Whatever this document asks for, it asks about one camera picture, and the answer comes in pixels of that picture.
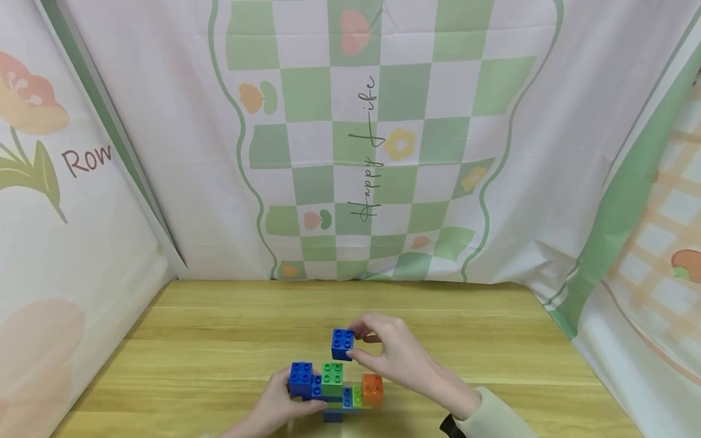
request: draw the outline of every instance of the hand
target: hand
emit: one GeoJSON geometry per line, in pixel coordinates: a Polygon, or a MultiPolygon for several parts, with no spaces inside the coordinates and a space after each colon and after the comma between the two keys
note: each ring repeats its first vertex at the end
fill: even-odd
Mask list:
{"type": "Polygon", "coordinates": [[[375,374],[428,397],[460,420],[471,416],[482,403],[477,391],[428,354],[402,319],[369,312],[348,329],[366,343],[382,342],[379,356],[358,348],[348,352],[350,358],[375,374]]]}
{"type": "Polygon", "coordinates": [[[290,367],[275,372],[268,380],[256,406],[243,420],[222,435],[222,438],[264,438],[293,418],[311,415],[327,408],[327,403],[321,400],[300,402],[290,399],[287,391],[289,379],[290,367]]]}

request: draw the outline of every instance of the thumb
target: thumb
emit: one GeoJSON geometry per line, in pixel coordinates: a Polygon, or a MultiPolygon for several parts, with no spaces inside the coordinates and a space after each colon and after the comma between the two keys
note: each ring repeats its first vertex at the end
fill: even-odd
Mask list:
{"type": "Polygon", "coordinates": [[[308,400],[307,402],[293,402],[294,417],[303,417],[315,412],[323,411],[329,407],[323,400],[308,400]]]}
{"type": "Polygon", "coordinates": [[[354,348],[347,352],[348,357],[355,360],[357,363],[361,364],[365,368],[374,372],[375,374],[381,374],[381,356],[373,356],[365,350],[359,348],[354,348]]]}

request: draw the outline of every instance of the left hand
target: left hand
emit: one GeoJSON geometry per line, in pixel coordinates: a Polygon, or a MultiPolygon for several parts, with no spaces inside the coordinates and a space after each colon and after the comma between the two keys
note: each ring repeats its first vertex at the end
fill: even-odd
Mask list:
{"type": "Polygon", "coordinates": [[[264,438],[293,418],[311,415],[328,407],[322,400],[301,402],[291,399],[287,391],[289,378],[290,367],[273,373],[253,410],[222,438],[264,438]]]}

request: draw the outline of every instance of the sleeve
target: sleeve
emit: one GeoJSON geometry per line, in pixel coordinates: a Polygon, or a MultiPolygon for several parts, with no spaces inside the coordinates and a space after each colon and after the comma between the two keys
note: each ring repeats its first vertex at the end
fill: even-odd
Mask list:
{"type": "Polygon", "coordinates": [[[476,388],[482,405],[465,421],[454,418],[467,438],[538,438],[538,435],[501,399],[486,388],[476,388]]]}

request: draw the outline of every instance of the block tower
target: block tower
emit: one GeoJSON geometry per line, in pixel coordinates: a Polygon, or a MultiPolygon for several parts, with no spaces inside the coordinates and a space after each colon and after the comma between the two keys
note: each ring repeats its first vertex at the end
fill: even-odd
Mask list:
{"type": "MultiPolygon", "coordinates": [[[[351,330],[334,329],[331,339],[333,360],[350,362],[348,351],[353,348],[351,330]]],[[[382,377],[363,374],[362,382],[347,384],[343,381],[343,364],[324,362],[321,374],[314,374],[310,362],[293,362],[290,381],[287,384],[290,397],[303,400],[324,400],[329,407],[324,411],[326,423],[342,423],[343,415],[360,413],[382,405],[384,389],[382,377]]]]}

